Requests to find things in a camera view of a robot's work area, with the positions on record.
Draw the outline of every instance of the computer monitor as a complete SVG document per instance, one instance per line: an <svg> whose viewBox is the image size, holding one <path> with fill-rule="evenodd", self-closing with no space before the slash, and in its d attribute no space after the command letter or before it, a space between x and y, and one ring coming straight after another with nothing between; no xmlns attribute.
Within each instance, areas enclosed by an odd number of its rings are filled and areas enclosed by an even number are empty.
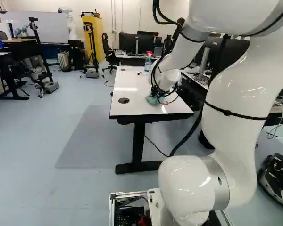
<svg viewBox="0 0 283 226"><path fill-rule="evenodd" d="M145 32L145 31L137 31L137 34L147 34L147 35L154 35L154 36L159 35L158 32Z"/></svg>
<svg viewBox="0 0 283 226"><path fill-rule="evenodd" d="M194 62L200 65L204 48L210 47L208 62L210 62L210 68L216 66L215 64L219 56L221 42L222 38L209 37L208 40L202 46L202 48L199 50L199 52L196 54ZM218 69L217 71L215 71L215 73L220 73L225 68L235 63L246 52L249 46L250 41L247 40L227 39L225 48L223 49L219 59L219 63L217 66Z"/></svg>
<svg viewBox="0 0 283 226"><path fill-rule="evenodd" d="M120 33L118 35L119 49L124 50L127 53L135 53L136 37L136 34Z"/></svg>
<svg viewBox="0 0 283 226"><path fill-rule="evenodd" d="M147 51L153 51L154 50L154 44L153 44L153 35L142 35L138 34L138 53L146 53Z"/></svg>

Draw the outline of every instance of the black stand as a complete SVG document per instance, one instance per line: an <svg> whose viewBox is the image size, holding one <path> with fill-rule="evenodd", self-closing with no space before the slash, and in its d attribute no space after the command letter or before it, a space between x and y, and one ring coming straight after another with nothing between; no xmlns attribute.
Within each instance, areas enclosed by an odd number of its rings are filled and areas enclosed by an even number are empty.
<svg viewBox="0 0 283 226"><path fill-rule="evenodd" d="M91 49L91 53L90 53L90 57L88 59L88 62L90 62L90 59L92 57L92 63L94 65L94 67L90 67L88 66L88 68L95 68L96 72L98 72L99 69L99 62L98 59L96 57L96 49L95 49L95 41L94 41L94 32L93 32L93 24L91 22L84 22L84 25L86 26L86 30L88 30L87 28L90 29L90 33L89 33L89 42L90 42L90 49Z"/></svg>
<svg viewBox="0 0 283 226"><path fill-rule="evenodd" d="M134 124L132 162L116 165L116 174L155 171L159 169L162 161L142 161L145 126L145 123Z"/></svg>

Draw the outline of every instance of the white desk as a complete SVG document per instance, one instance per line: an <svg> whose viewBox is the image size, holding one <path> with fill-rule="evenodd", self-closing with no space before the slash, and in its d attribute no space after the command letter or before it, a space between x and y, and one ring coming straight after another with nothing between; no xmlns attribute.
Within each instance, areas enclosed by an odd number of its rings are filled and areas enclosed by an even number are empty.
<svg viewBox="0 0 283 226"><path fill-rule="evenodd" d="M178 97L169 105L150 105L145 97L149 95L151 85L148 83L147 75L138 75L144 72L144 67L117 67L116 78L113 88L113 98L110 109L110 117L131 116L131 115L159 115L159 114L183 114L193 113L188 105ZM121 104L120 98L128 98L127 104ZM177 97L173 93L166 97L166 101L171 102Z"/></svg>
<svg viewBox="0 0 283 226"><path fill-rule="evenodd" d="M128 55L126 52L122 52L122 53L115 53L115 57L116 58L126 58L126 59L146 59L147 56L143 55L143 56L136 56L136 55ZM157 59L158 56L152 56L151 59Z"/></svg>
<svg viewBox="0 0 283 226"><path fill-rule="evenodd" d="M150 92L148 76L137 74L143 71L144 67L117 67L109 118L122 125L134 123L134 135L132 162L117 165L116 174L158 170L161 161L142 162L146 123L186 119L194 114L180 97L169 105L150 105L145 99ZM166 101L171 102L176 97L173 93ZM129 102L122 104L121 98Z"/></svg>

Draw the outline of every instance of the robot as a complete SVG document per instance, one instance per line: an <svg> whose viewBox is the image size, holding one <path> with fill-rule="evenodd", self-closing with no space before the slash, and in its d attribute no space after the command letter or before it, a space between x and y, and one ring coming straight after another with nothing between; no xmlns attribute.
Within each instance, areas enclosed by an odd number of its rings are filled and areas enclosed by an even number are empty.
<svg viewBox="0 0 283 226"><path fill-rule="evenodd" d="M201 125L215 151L170 157L159 168L156 194L164 208L155 217L161 226L200 226L209 211L252 199L256 140L283 88L283 0L193 0L172 53L152 65L150 104L157 103L151 98L163 101L180 79L178 69L193 60L210 32L250 36L250 47L208 89ZM168 223L166 210L173 219Z"/></svg>
<svg viewBox="0 0 283 226"><path fill-rule="evenodd" d="M69 30L69 39L70 40L78 40L77 33L75 30L75 23L73 22L74 18L72 15L71 8L58 8L58 13L65 13L68 21L68 30Z"/></svg>

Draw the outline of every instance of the metal frame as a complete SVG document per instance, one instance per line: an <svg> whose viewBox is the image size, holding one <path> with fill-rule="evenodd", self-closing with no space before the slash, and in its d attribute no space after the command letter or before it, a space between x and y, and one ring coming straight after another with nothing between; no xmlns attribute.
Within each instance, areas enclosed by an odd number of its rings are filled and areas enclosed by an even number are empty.
<svg viewBox="0 0 283 226"><path fill-rule="evenodd" d="M146 199L148 199L148 191L139 191L139 192L127 192L127 193L123 193L123 192L118 192L118 193L111 193L110 197L109 197L109 226L114 226L114 218L115 218L115 207L116 207L116 201L118 199L126 199L126 198L142 198L145 197ZM225 210L218 210L215 211L219 221L221 221L222 219L220 219L220 217L223 217L224 222L227 224L227 226L234 226L234 224L232 223L232 221L230 220L227 212Z"/></svg>

